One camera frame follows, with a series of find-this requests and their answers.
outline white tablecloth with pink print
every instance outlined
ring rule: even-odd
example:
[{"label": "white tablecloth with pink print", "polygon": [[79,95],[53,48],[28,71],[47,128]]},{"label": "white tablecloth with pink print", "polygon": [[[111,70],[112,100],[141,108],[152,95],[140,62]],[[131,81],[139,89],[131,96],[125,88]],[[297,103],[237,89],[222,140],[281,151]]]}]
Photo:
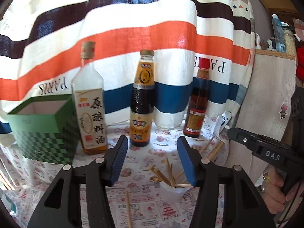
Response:
[{"label": "white tablecloth with pink print", "polygon": [[[208,143],[208,140],[212,137],[209,130],[212,122],[214,121],[210,120],[210,123],[204,123],[202,133],[198,139],[186,137],[192,148],[200,149]],[[166,175],[165,157],[168,157],[169,162],[173,164],[174,176],[182,171],[176,147],[177,139],[183,135],[182,129],[183,124],[173,130],[160,130],[153,123],[151,141],[148,146],[139,148],[129,145],[119,180],[114,187],[107,189],[112,216],[117,228],[128,227],[124,200],[125,190],[130,192],[134,228],[183,228],[189,226],[198,189],[192,188],[179,202],[171,205],[167,204],[159,197],[159,184],[150,180],[153,173],[149,171],[149,166],[155,165]],[[109,148],[111,148],[115,146],[120,135],[129,135],[129,123],[109,126],[107,127],[107,133]],[[225,145],[214,162],[222,166],[228,156],[229,143],[224,132],[220,135],[220,139],[225,142]],[[214,139],[204,154],[208,154],[217,142],[218,139]],[[87,165],[102,156],[103,154],[93,156],[84,154],[79,143],[73,166]],[[0,164],[1,172],[16,189],[5,191],[5,193],[17,205],[16,221],[21,227],[26,227],[41,196],[63,165],[27,159],[23,157],[16,144],[9,148],[1,147],[0,159],[2,162]],[[181,176],[177,182],[183,180],[184,176]],[[220,186],[217,225],[221,223],[223,196],[224,189],[223,186]],[[82,186],[81,200],[83,227],[88,227],[85,186]]]}]

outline metal screw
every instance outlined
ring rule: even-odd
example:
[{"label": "metal screw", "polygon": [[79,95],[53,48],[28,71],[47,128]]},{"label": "metal screw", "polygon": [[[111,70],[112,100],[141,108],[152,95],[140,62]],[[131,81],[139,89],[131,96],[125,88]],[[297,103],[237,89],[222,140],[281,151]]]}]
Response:
[{"label": "metal screw", "polygon": [[71,169],[71,165],[70,164],[66,164],[64,167],[63,167],[63,170],[69,170]]},{"label": "metal screw", "polygon": [[233,166],[233,169],[235,169],[236,171],[241,171],[242,167],[238,164],[236,164],[235,166]]},{"label": "metal screw", "polygon": [[209,164],[209,163],[210,163],[210,160],[204,158],[204,159],[201,159],[201,162],[202,162],[203,164]]},{"label": "metal screw", "polygon": [[101,164],[104,161],[105,161],[104,158],[97,158],[97,159],[95,159],[95,162],[98,163],[98,164]]}]

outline red bottle cap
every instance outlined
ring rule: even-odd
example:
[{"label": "red bottle cap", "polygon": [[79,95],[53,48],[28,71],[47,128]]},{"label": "red bottle cap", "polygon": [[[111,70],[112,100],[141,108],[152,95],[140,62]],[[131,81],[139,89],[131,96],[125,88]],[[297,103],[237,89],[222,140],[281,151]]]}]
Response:
[{"label": "red bottle cap", "polygon": [[200,69],[209,69],[210,68],[210,59],[207,58],[199,58],[199,68]]}]

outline cardboard box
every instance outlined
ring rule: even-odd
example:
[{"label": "cardboard box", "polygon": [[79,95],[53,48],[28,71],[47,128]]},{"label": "cardboard box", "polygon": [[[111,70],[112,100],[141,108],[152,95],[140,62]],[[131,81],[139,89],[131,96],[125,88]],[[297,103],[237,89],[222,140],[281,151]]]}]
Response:
[{"label": "cardboard box", "polygon": [[71,94],[31,97],[8,120],[26,158],[72,163],[80,133]]}]

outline gold bottle cap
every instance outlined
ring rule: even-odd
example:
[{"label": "gold bottle cap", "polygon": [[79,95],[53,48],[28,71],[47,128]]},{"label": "gold bottle cap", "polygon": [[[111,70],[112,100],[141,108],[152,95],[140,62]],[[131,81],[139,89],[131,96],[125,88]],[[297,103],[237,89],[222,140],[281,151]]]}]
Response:
[{"label": "gold bottle cap", "polygon": [[81,46],[81,58],[82,59],[92,59],[95,54],[95,42],[86,41],[82,43]]},{"label": "gold bottle cap", "polygon": [[151,55],[151,56],[154,56],[154,51],[152,51],[152,50],[141,50],[140,54],[141,55]]}]

